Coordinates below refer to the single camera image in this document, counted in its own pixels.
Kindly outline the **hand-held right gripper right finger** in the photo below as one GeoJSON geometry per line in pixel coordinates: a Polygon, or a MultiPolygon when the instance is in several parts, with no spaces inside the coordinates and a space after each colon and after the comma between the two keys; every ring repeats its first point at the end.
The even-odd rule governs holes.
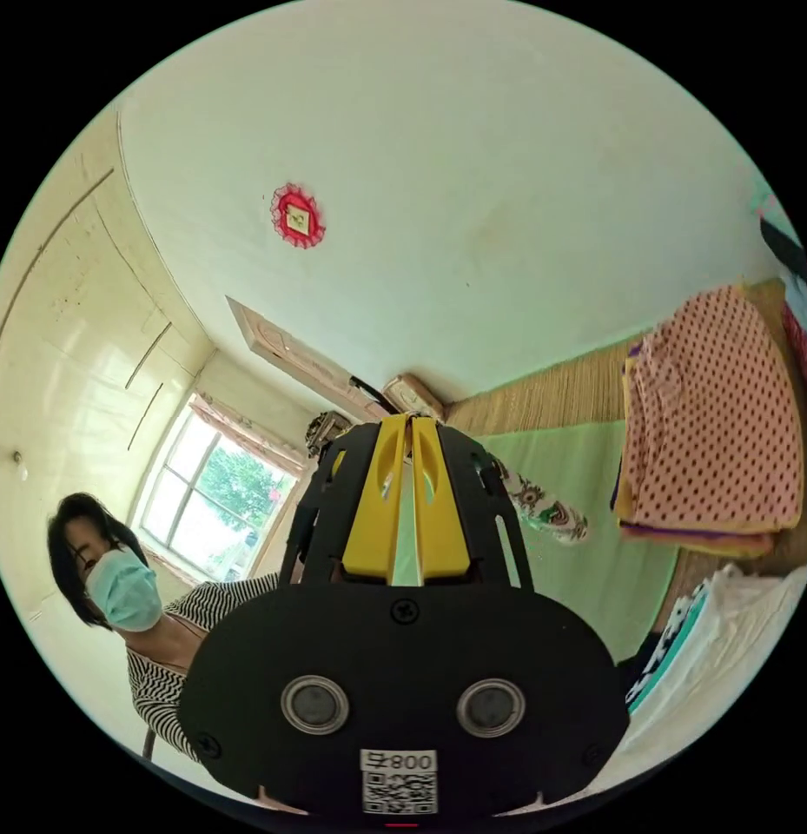
{"type": "Polygon", "coordinates": [[[424,583],[462,581],[471,560],[456,506],[440,424],[427,417],[410,423],[416,555],[424,583]]]}

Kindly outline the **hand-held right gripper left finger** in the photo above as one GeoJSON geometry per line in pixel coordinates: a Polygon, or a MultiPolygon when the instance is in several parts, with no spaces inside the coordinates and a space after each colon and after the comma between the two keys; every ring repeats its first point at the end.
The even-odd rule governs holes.
{"type": "Polygon", "coordinates": [[[377,432],[341,563],[351,578],[391,580],[400,522],[407,417],[389,416],[374,427],[377,432]]]}

